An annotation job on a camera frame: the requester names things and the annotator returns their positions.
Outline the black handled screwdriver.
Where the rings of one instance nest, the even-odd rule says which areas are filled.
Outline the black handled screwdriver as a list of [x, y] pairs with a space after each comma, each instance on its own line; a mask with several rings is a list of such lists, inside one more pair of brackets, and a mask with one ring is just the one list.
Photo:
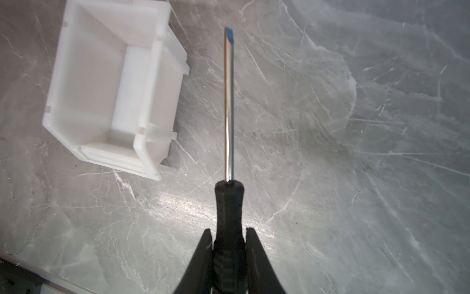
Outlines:
[[234, 137], [234, 35], [224, 32], [225, 179], [215, 185], [217, 230], [214, 241], [213, 278], [217, 294], [244, 294], [245, 242], [242, 235], [243, 184], [235, 180]]

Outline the white plastic bin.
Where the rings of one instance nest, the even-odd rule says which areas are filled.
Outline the white plastic bin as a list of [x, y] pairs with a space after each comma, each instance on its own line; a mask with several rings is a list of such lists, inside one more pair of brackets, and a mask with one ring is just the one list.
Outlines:
[[43, 118], [79, 160], [160, 180], [187, 53], [166, 1], [67, 1]]

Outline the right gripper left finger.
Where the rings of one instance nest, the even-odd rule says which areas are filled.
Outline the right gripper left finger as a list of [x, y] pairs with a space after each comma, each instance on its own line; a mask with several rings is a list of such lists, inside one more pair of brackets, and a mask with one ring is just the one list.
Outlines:
[[212, 235], [206, 229], [174, 294], [211, 294]]

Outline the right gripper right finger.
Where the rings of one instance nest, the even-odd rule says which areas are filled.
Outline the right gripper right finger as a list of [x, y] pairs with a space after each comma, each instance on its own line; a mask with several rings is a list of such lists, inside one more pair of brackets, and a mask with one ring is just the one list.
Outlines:
[[254, 228], [246, 231], [247, 284], [249, 294], [286, 294]]

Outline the aluminium front rail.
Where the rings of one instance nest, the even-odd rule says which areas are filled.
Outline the aluminium front rail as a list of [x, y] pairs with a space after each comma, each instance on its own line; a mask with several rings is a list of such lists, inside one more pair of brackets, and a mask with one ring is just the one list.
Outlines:
[[1, 252], [1, 293], [95, 294], [95, 291]]

